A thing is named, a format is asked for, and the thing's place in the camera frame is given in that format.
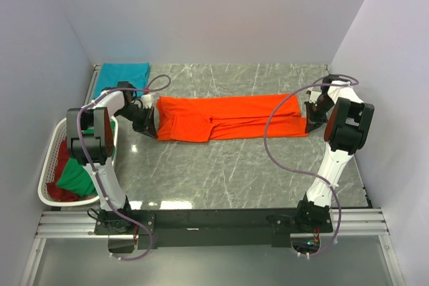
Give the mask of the orange t-shirt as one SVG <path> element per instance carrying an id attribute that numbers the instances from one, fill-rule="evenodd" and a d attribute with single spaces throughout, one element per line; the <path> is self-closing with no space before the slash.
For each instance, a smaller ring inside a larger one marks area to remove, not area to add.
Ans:
<path id="1" fill-rule="evenodd" d="M 287 94 L 175 98 L 162 96 L 158 140 L 206 143 L 260 138 L 274 108 Z"/>

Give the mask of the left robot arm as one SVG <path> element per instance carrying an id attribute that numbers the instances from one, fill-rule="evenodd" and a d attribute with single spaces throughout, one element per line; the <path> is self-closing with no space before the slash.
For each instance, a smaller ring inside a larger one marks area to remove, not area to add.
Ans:
<path id="1" fill-rule="evenodd" d="M 119 82 L 90 103 L 66 113 L 69 156 L 83 166 L 96 188 L 101 203 L 99 220 L 111 218 L 111 227 L 120 234 L 129 232 L 137 221 L 113 167 L 116 147 L 111 118 L 121 116 L 131 122 L 136 133 L 156 139 L 154 102 L 153 90 Z"/>

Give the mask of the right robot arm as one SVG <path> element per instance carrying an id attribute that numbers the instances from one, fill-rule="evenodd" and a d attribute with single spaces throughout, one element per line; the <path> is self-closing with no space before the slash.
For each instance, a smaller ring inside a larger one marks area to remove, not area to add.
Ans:
<path id="1" fill-rule="evenodd" d="M 341 174 L 369 134 L 375 112 L 353 89 L 356 80 L 333 74 L 322 79 L 320 91 L 309 90 L 306 132 L 325 125 L 325 150 L 313 184 L 298 203 L 294 215 L 297 229 L 308 232 L 331 228 L 330 207 Z"/>

